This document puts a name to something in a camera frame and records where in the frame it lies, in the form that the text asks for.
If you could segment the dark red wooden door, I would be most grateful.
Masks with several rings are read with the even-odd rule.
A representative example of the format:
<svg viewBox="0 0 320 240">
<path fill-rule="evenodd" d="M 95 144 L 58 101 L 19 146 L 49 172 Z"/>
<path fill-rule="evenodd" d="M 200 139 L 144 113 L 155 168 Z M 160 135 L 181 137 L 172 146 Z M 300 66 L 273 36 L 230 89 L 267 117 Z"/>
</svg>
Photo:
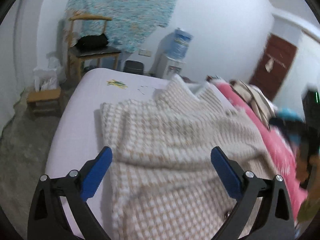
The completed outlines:
<svg viewBox="0 0 320 240">
<path fill-rule="evenodd" d="M 291 68 L 296 52 L 295 45 L 270 35 L 249 84 L 258 87 L 272 101 Z"/>
</svg>

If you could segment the turquoise floral hanging cloth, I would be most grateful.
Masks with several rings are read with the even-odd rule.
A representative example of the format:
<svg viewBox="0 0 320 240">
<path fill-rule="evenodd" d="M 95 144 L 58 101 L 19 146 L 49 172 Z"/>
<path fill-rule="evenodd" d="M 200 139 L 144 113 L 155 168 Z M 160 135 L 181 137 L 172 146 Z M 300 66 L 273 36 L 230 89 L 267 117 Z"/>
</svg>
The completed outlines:
<svg viewBox="0 0 320 240">
<path fill-rule="evenodd" d="M 157 27 L 167 27 L 177 0 L 69 0 L 68 15 L 110 17 L 106 36 L 112 46 L 134 53 Z"/>
</svg>

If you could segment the teal fleece garment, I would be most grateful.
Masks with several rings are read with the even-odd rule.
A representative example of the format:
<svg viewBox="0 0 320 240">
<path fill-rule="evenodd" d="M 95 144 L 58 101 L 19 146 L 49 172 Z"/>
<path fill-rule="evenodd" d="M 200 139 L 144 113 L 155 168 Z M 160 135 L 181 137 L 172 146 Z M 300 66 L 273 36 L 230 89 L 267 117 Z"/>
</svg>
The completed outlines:
<svg viewBox="0 0 320 240">
<path fill-rule="evenodd" d="M 289 110 L 277 111 L 269 118 L 268 124 L 277 127 L 289 144 L 298 146 L 306 131 L 306 123 L 294 112 Z"/>
</svg>

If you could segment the beige and white clothes pile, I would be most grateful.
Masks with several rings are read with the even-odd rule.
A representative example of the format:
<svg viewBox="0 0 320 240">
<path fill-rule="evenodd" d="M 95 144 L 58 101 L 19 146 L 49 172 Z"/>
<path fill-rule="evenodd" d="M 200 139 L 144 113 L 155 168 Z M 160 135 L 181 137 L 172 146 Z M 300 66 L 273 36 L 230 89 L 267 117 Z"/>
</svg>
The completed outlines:
<svg viewBox="0 0 320 240">
<path fill-rule="evenodd" d="M 249 105 L 256 117 L 270 130 L 269 120 L 275 117 L 278 107 L 275 106 L 263 92 L 256 86 L 244 83 L 240 80 L 231 81 L 232 89 Z"/>
</svg>

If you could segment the pink floral fleece blanket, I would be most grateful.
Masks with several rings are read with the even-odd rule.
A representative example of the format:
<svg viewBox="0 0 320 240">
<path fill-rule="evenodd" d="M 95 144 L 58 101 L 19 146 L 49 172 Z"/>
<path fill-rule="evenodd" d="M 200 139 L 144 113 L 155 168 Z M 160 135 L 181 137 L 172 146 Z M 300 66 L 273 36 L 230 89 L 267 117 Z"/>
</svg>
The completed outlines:
<svg viewBox="0 0 320 240">
<path fill-rule="evenodd" d="M 207 76 L 206 81 L 212 83 L 231 105 L 235 108 L 243 109 L 258 128 L 273 163 L 280 175 L 284 177 L 291 200 L 293 217 L 297 218 L 300 206 L 307 197 L 307 192 L 299 187 L 299 182 L 296 179 L 296 148 L 285 140 L 278 128 L 270 127 L 270 130 L 268 130 L 256 117 L 249 105 L 236 94 L 231 84 L 222 79 L 215 79 L 212 76 Z"/>
</svg>

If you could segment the beige white houndstooth coat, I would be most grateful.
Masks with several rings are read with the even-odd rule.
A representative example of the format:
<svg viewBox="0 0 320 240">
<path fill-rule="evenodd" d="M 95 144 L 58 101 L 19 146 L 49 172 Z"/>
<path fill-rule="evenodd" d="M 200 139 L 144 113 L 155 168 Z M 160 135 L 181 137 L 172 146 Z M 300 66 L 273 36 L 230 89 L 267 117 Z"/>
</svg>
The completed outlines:
<svg viewBox="0 0 320 240">
<path fill-rule="evenodd" d="M 277 172 L 246 112 L 225 109 L 207 83 L 175 76 L 149 101 L 103 103 L 101 122 L 115 239 L 211 239 L 234 205 L 210 161 L 216 146 L 261 178 Z"/>
</svg>

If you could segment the black waste bin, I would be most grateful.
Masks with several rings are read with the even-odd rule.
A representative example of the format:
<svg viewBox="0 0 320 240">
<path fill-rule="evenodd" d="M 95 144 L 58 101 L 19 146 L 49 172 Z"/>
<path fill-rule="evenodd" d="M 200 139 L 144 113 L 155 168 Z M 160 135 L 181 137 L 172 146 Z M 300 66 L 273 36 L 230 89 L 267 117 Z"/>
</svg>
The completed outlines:
<svg viewBox="0 0 320 240">
<path fill-rule="evenodd" d="M 137 75 L 144 75 L 144 64 L 138 61 L 127 60 L 123 72 Z"/>
</svg>

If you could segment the lilac printed bed sheet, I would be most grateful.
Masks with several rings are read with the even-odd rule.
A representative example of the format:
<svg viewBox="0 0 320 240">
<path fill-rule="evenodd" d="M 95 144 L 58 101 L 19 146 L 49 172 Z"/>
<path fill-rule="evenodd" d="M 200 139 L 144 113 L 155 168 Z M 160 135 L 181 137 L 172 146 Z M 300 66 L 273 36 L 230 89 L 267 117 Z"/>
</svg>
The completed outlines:
<svg viewBox="0 0 320 240">
<path fill-rule="evenodd" d="M 102 103 L 127 99 L 148 101 L 167 86 L 155 77 L 97 68 L 86 73 L 64 110 L 49 151 L 45 173 L 50 178 L 79 170 L 104 146 L 101 129 Z"/>
</svg>

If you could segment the small wooden stool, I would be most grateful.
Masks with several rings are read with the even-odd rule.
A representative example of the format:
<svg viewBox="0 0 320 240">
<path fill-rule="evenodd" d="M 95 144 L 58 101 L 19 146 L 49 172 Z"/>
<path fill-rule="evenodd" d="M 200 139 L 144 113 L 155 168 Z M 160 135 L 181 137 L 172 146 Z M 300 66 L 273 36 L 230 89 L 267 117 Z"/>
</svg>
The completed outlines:
<svg viewBox="0 0 320 240">
<path fill-rule="evenodd" d="M 35 119 L 38 116 L 58 116 L 63 113 L 63 92 L 61 88 L 31 91 L 27 96 L 27 110 L 29 117 Z"/>
</svg>

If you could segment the wall power socket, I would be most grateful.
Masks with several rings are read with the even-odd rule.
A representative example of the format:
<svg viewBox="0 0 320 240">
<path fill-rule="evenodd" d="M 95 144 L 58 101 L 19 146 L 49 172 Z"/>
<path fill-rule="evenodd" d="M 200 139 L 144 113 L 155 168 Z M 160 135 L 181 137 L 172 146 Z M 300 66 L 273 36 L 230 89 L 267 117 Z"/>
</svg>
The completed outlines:
<svg viewBox="0 0 320 240">
<path fill-rule="evenodd" d="M 146 49 L 140 49 L 138 52 L 138 55 L 140 56 L 146 56 L 146 57 L 151 57 L 152 51 L 146 50 Z"/>
</svg>

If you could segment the white curtain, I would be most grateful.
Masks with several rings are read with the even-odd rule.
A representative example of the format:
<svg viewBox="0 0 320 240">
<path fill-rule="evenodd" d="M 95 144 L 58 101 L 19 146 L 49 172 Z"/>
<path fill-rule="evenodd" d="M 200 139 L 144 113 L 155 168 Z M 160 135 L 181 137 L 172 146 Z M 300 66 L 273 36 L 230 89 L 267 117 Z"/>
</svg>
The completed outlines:
<svg viewBox="0 0 320 240">
<path fill-rule="evenodd" d="M 1 23 L 1 131 L 15 116 L 14 107 L 32 83 L 36 67 L 39 5 L 17 0 Z"/>
</svg>

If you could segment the black garment on chair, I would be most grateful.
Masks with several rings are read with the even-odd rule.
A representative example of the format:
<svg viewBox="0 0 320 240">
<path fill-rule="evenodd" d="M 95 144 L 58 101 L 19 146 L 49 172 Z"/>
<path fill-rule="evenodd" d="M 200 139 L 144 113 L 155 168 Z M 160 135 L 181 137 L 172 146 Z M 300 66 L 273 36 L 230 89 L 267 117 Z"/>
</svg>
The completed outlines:
<svg viewBox="0 0 320 240">
<path fill-rule="evenodd" d="M 108 38 L 104 33 L 100 35 L 88 35 L 78 39 L 74 46 L 82 53 L 98 51 L 107 48 Z"/>
</svg>

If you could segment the white plastic bags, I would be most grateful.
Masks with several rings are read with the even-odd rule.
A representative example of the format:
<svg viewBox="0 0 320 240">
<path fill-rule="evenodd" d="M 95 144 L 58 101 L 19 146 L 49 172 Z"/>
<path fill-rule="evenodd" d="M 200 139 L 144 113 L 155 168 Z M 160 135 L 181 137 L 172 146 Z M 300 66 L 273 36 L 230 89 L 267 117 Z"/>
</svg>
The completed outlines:
<svg viewBox="0 0 320 240">
<path fill-rule="evenodd" d="M 48 64 L 33 69 L 34 89 L 36 92 L 43 90 L 54 90 L 60 87 L 60 83 L 66 79 L 65 70 L 60 60 L 51 56 Z"/>
</svg>

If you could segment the white water dispenser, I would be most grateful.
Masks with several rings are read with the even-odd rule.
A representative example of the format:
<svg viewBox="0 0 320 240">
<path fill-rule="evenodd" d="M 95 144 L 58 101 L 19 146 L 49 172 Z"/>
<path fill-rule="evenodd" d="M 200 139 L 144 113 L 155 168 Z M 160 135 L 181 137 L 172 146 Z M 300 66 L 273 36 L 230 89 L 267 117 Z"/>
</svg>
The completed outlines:
<svg viewBox="0 0 320 240">
<path fill-rule="evenodd" d="M 184 66 L 184 61 L 170 58 L 163 53 L 157 63 L 155 76 L 160 79 L 170 80 L 175 74 L 180 74 Z"/>
</svg>

